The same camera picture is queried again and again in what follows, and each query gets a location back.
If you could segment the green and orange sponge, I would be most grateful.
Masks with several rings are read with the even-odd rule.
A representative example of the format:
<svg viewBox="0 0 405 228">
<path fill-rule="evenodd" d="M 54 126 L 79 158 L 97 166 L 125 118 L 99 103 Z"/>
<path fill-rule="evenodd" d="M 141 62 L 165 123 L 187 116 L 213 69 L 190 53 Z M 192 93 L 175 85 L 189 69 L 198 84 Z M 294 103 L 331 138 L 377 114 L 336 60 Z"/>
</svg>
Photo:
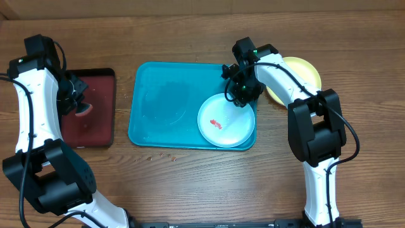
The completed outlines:
<svg viewBox="0 0 405 228">
<path fill-rule="evenodd" d="M 75 115 L 77 117 L 83 117 L 88 115 L 93 109 L 93 106 L 89 103 L 79 103 L 76 107 Z"/>
</svg>

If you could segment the light blue plate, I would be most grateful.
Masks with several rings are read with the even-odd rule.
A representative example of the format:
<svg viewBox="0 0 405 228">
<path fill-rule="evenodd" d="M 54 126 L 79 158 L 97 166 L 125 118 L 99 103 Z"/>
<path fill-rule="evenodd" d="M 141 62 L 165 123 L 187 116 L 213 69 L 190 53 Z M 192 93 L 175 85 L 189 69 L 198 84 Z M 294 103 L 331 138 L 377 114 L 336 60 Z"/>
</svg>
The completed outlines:
<svg viewBox="0 0 405 228">
<path fill-rule="evenodd" d="M 251 105 L 241 108 L 215 94 L 205 100 L 197 114 L 198 129 L 209 143 L 220 148 L 234 148 L 246 142 L 256 126 Z"/>
</svg>

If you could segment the yellow-green plate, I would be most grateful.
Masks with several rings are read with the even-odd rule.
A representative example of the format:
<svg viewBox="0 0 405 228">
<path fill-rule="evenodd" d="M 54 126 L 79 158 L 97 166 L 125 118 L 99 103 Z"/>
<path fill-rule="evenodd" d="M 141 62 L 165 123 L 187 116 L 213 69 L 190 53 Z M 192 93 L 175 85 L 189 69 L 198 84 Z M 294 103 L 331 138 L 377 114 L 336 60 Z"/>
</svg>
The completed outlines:
<svg viewBox="0 0 405 228">
<path fill-rule="evenodd" d="M 321 79 L 316 68 L 304 59 L 297 57 L 282 57 L 280 54 L 271 54 L 262 58 L 260 63 L 279 64 L 294 76 L 299 83 L 311 94 L 316 95 L 321 90 Z M 301 91 L 298 85 L 281 69 L 274 66 L 257 67 L 260 72 L 259 79 L 268 86 L 270 96 L 279 104 L 288 107 L 296 99 L 305 100 L 309 98 Z"/>
</svg>

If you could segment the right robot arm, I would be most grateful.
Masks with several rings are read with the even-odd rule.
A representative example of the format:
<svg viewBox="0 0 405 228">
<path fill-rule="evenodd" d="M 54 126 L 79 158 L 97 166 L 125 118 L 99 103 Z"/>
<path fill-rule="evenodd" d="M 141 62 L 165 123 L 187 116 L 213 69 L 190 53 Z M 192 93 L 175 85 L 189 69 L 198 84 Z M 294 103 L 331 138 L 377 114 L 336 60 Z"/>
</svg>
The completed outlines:
<svg viewBox="0 0 405 228">
<path fill-rule="evenodd" d="M 346 144 L 346 133 L 337 93 L 306 82 L 271 44 L 256 47 L 245 37 L 235 43 L 232 53 L 237 62 L 222 67 L 225 99 L 243 108 L 269 87 L 287 108 L 289 146 L 304 167 L 304 225 L 342 227 L 334 163 Z"/>
</svg>

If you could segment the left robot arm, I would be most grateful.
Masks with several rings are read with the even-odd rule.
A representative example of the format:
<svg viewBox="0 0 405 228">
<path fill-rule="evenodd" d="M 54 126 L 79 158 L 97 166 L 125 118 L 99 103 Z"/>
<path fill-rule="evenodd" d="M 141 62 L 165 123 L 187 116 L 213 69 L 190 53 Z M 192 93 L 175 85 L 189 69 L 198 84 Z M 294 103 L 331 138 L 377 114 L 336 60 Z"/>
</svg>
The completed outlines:
<svg viewBox="0 0 405 228">
<path fill-rule="evenodd" d="M 3 160 L 3 172 L 19 192 L 22 226 L 28 227 L 24 202 L 39 213 L 51 212 L 62 224 L 75 218 L 86 227 L 137 227 L 124 208 L 112 204 L 96 186 L 88 163 L 67 145 L 63 115 L 84 114 L 88 85 L 67 70 L 60 44 L 40 34 L 24 40 L 26 56 L 11 60 L 1 80 L 13 83 L 18 96 L 19 136 L 15 154 Z"/>
</svg>

